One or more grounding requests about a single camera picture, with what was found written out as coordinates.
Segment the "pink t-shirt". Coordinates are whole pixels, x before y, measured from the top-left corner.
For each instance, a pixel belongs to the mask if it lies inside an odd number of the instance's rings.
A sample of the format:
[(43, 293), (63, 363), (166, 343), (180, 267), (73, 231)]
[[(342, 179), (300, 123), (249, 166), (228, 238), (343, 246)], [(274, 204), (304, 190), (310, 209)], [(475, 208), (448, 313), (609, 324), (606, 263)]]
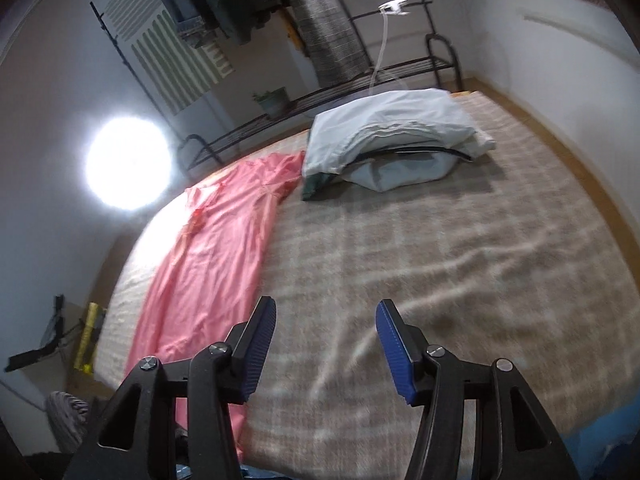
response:
[(304, 156), (243, 159), (186, 190), (186, 218), (146, 292), (127, 372), (145, 356), (191, 359), (248, 320), (278, 206), (298, 185)]

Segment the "black metal clothes rack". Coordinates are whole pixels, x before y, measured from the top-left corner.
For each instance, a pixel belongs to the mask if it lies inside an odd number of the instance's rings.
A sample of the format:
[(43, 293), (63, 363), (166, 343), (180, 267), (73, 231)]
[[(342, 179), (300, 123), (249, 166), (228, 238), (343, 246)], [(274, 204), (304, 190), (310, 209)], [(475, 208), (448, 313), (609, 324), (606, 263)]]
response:
[(211, 133), (179, 133), (183, 172), (279, 122), (390, 82), (450, 72), (457, 51), (433, 24), (398, 53), (372, 44), (376, 18), (429, 18), (430, 0), (111, 0), (102, 30), (166, 120), (196, 102)]

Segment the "yellow tape object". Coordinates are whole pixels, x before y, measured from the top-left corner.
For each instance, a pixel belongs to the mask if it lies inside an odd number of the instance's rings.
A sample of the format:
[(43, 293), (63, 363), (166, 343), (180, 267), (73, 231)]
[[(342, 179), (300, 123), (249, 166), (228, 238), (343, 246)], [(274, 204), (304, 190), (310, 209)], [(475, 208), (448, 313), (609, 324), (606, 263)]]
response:
[(90, 302), (78, 340), (73, 364), (74, 370), (78, 370), (78, 372), (89, 376), (93, 374), (96, 345), (98, 344), (101, 333), (103, 319), (104, 309), (99, 304)]

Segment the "plaid bed blanket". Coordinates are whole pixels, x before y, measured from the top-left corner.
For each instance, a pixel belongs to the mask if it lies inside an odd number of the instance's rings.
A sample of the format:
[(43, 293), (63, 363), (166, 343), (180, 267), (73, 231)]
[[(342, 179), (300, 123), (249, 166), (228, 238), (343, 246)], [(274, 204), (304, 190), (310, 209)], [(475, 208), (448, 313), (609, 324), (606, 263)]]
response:
[(497, 142), (480, 162), (279, 206), (260, 274), (278, 318), (241, 434), (249, 463), (301, 479), (405, 474), (420, 413), (378, 341), (384, 298), (462, 360), (512, 361), (561, 434), (638, 393), (638, 287), (600, 211), (526, 125), (478, 92), (460, 104)]

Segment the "grey folded garment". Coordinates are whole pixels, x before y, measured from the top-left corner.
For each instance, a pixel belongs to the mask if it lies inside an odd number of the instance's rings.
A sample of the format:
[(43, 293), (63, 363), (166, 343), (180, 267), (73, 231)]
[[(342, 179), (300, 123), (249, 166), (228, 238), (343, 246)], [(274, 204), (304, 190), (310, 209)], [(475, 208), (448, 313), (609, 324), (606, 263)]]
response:
[(344, 181), (383, 193), (402, 186), (436, 181), (446, 177), (458, 159), (445, 153), (384, 156), (345, 168)]

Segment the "dark green folded garment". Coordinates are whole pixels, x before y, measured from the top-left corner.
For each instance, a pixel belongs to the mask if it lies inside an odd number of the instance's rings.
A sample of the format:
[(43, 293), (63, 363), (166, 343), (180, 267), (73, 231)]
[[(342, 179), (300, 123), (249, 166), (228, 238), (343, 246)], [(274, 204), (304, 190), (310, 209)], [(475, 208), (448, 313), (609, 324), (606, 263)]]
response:
[[(386, 148), (385, 150), (376, 150), (360, 154), (345, 168), (357, 165), (358, 162), (367, 162), (368, 160), (384, 156), (402, 156), (424, 153), (445, 153), (454, 155), (458, 160), (463, 160), (464, 162), (472, 162), (474, 160), (470, 155), (464, 154), (462, 151), (454, 150), (453, 148), (438, 148), (437, 146), (403, 146), (402, 148)], [(345, 168), (343, 168), (338, 174), (314, 174), (313, 176), (306, 177), (304, 179), (302, 192), (303, 200), (314, 200), (322, 190), (332, 184), (334, 180), (341, 177), (341, 173)]]

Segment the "white folded garment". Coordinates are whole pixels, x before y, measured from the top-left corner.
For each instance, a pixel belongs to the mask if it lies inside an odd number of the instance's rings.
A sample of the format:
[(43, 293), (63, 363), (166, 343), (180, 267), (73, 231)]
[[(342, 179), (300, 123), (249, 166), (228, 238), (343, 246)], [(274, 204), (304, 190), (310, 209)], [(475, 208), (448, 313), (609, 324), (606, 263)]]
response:
[(302, 175), (340, 174), (359, 155), (412, 144), (455, 150), (477, 159), (497, 146), (446, 90), (394, 90), (318, 114)]

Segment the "potted plant grey pot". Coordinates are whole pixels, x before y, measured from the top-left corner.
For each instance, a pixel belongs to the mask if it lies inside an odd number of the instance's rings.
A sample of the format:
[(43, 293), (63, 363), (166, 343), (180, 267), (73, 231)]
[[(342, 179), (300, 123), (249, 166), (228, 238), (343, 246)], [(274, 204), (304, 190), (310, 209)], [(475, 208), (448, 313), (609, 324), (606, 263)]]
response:
[(292, 102), (284, 87), (262, 93), (253, 93), (253, 100), (271, 119), (280, 118), (291, 109)]

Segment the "striped green white cloth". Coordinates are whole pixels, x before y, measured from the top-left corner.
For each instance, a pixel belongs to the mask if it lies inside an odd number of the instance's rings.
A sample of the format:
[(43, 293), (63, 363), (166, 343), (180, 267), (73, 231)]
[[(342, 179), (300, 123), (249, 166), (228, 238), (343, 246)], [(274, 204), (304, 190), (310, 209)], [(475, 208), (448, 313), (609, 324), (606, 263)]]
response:
[(215, 41), (191, 47), (160, 0), (110, 0), (104, 9), (112, 34), (130, 51), (171, 115), (201, 99), (234, 72)]

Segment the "yellow hanging garment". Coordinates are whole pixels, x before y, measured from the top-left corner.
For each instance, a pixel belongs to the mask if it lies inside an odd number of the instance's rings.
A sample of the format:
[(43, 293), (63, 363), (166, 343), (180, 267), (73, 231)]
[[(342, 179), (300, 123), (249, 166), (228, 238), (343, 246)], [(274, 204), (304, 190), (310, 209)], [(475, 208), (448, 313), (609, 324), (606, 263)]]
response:
[(299, 32), (292, 14), (288, 12), (288, 9), (280, 9), (279, 13), (285, 27), (286, 34), (288, 35), (288, 40), (291, 41), (291, 44), (299, 53), (301, 53), (305, 58), (308, 58), (309, 53), (305, 41)]

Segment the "hanging grey plaid coat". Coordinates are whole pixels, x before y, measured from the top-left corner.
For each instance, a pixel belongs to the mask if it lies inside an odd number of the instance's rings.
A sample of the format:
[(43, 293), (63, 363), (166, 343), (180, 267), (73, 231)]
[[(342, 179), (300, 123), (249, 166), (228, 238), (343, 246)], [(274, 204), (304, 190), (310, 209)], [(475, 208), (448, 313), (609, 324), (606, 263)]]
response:
[(369, 68), (354, 26), (338, 0), (290, 0), (319, 86), (344, 84)]

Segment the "white clip lamp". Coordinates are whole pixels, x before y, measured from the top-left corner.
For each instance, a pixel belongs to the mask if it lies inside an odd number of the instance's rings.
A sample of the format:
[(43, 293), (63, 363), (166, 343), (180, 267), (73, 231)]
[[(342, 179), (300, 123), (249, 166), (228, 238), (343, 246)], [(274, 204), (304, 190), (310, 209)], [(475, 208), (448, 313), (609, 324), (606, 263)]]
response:
[(388, 0), (378, 6), (383, 15), (407, 15), (405, 6), (408, 0)]

